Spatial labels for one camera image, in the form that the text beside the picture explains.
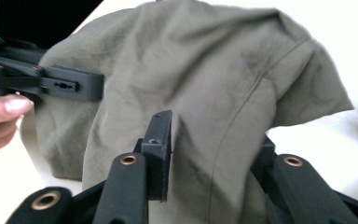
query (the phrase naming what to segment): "green cloth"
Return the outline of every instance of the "green cloth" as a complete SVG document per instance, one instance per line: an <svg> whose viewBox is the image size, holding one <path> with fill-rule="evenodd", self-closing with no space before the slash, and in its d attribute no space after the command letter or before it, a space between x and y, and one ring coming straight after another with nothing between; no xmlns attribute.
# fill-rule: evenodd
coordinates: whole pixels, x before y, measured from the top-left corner
<svg viewBox="0 0 358 224"><path fill-rule="evenodd" d="M249 172L265 132L352 108L325 50L276 9L149 3L92 21L40 63L54 64L105 75L100 103L36 102L52 173L84 189L172 110L168 202L150 223L265 223Z"/></svg>

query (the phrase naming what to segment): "white surface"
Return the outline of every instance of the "white surface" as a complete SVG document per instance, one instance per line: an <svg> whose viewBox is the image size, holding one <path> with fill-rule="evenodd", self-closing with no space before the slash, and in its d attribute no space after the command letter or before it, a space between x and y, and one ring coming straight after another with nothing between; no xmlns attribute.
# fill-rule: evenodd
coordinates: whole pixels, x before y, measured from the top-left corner
<svg viewBox="0 0 358 224"><path fill-rule="evenodd" d="M87 21L143 2L105 0ZM310 161L333 189L358 199L358 1L206 2L277 7L305 26L327 48L356 109L296 127L274 129L268 135L278 153L292 153ZM17 135L0 150L0 223L35 190L46 185L68 185L52 180L46 169L38 171L42 176L37 174Z"/></svg>

